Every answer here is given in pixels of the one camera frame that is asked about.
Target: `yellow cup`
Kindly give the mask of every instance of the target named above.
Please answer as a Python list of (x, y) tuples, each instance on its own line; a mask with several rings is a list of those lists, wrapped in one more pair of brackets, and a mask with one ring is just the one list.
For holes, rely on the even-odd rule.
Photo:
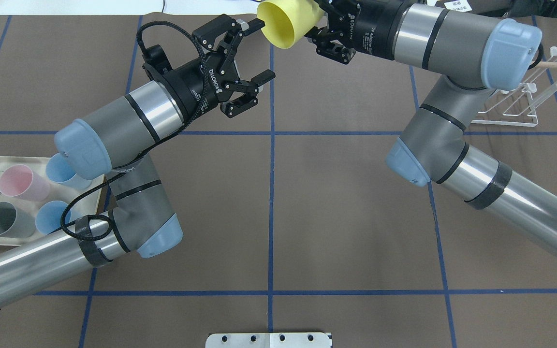
[(257, 7), (257, 18), (265, 22), (265, 37), (278, 48), (290, 48), (323, 16), (313, 0), (265, 0)]

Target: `beige tray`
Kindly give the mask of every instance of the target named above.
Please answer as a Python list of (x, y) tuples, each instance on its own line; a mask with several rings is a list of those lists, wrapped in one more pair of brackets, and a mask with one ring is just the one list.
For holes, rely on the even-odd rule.
[[(49, 158), (46, 157), (5, 157), (0, 156), (0, 170), (6, 170), (7, 168), (16, 165), (16, 164), (24, 164), (27, 167), (33, 169), (36, 173), (40, 174), (44, 178), (46, 178), (46, 164), (48, 163)], [(101, 184), (104, 180), (104, 176), (100, 176), (99, 178), (95, 178), (90, 187), (95, 187)], [(56, 184), (50, 182), (51, 184), (51, 193), (49, 194), (48, 198), (42, 202), (30, 202), (20, 200), (18, 198), (10, 198), (6, 197), (3, 194), (0, 194), (0, 202), (10, 202), (14, 204), (19, 209), (22, 209), (29, 213), (29, 215), (36, 217), (38, 210), (47, 202), (50, 201), (64, 201), (70, 203), (73, 199), (77, 198), (81, 193), (85, 192), (86, 190), (79, 191), (77, 189), (73, 189), (70, 187), (65, 187), (64, 185)], [(90, 194), (79, 203), (74, 206), (74, 209), (78, 211), (81, 215), (88, 215), (88, 214), (96, 214), (98, 210), (98, 205), (100, 201), (100, 192), (102, 190), (96, 191), (93, 194)], [(41, 236), (44, 236), (42, 233), (38, 232), (38, 230), (34, 230), (33, 234), (27, 238), (6, 238), (0, 237), (0, 245), (11, 245), (11, 246), (18, 246), (23, 245), (25, 243), (31, 242), (33, 240), (37, 240)]]

